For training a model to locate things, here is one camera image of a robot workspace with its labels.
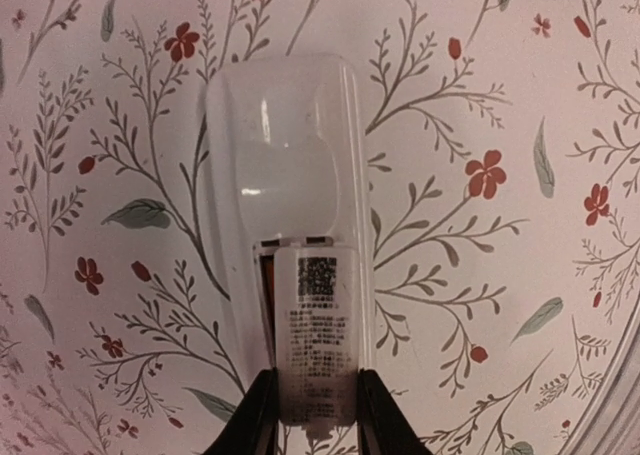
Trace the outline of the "white remote control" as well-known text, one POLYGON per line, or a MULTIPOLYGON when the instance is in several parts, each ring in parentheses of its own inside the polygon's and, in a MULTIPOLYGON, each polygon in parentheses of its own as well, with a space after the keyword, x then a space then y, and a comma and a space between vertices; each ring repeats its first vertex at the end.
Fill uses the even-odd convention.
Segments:
POLYGON ((360 359, 371 362, 372 234, 353 67, 329 53, 240 62, 214 76, 203 102, 204 232, 231 296, 224 313, 241 377, 274 360, 258 252, 280 240, 327 237, 357 251, 360 359))

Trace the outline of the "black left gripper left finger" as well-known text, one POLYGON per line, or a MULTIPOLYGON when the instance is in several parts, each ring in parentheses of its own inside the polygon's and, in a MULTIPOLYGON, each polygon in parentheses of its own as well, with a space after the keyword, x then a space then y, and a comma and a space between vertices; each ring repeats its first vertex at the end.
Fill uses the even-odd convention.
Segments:
POLYGON ((277 453, 278 375, 276 369, 259 372, 204 455, 271 455, 277 453))

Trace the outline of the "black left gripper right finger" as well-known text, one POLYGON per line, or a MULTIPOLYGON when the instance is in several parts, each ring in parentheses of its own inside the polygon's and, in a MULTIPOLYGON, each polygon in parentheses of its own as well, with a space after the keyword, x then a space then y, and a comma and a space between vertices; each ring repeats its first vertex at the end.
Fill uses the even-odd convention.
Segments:
POLYGON ((360 454, 430 455, 373 369, 358 374, 356 421, 360 454))

